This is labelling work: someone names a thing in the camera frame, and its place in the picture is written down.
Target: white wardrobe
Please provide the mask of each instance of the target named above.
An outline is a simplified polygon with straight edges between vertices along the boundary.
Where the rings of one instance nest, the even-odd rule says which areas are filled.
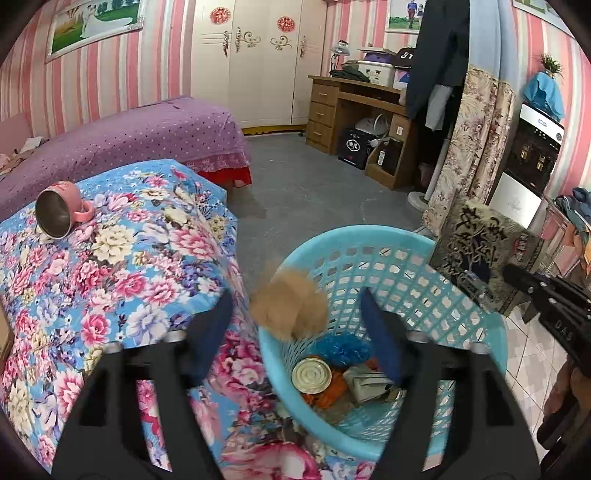
[[[197,0],[191,95],[241,128],[305,124],[325,22],[324,0]]]

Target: white wedding dress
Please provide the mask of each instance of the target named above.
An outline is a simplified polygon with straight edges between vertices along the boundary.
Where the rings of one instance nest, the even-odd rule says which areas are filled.
[[[134,19],[131,17],[125,17],[104,22],[96,18],[94,15],[91,15],[86,22],[86,28],[80,35],[80,38],[90,38],[94,37],[95,35],[101,35],[103,33],[110,32],[115,28],[129,25],[131,22],[133,22],[133,20]]]

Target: pink headboard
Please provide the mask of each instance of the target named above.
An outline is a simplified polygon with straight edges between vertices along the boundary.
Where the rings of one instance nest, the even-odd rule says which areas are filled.
[[[10,155],[15,148],[20,150],[31,136],[31,127],[23,113],[0,122],[0,153]]]

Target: black jacket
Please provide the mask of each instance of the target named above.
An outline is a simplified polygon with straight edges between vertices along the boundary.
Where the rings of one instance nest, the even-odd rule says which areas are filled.
[[[427,105],[435,85],[464,83],[469,42],[469,0],[427,2],[408,82],[406,110],[410,118]]]

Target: basket rim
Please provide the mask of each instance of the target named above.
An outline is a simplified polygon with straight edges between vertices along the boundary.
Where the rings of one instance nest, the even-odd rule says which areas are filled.
[[[321,233],[307,240],[288,255],[279,266],[279,269],[284,267],[301,268],[299,260],[303,255],[313,254],[319,244],[326,245],[331,240],[339,238],[343,234],[378,232],[412,236],[413,241],[418,242],[421,247],[429,250],[430,253],[433,252],[435,247],[435,242],[430,238],[400,228],[384,225],[350,225]],[[498,328],[487,331],[487,343],[491,346],[494,345],[494,347],[491,347],[492,356],[504,377],[507,363],[506,331],[502,316],[499,313],[497,315],[499,316],[499,326]],[[284,364],[276,361],[277,358],[281,358],[281,342],[263,327],[258,328],[258,333],[261,357],[267,370],[269,381],[278,400],[283,403],[284,407],[295,420],[331,448],[343,452],[346,455],[354,456],[359,460],[378,461],[386,446],[386,442],[356,439],[341,432],[318,416],[303,400],[300,393],[291,383],[291,376],[287,374]],[[289,404],[285,402],[285,398],[289,398]],[[431,439],[429,450],[431,454],[434,452],[441,453],[444,447],[445,439],[441,435]]]

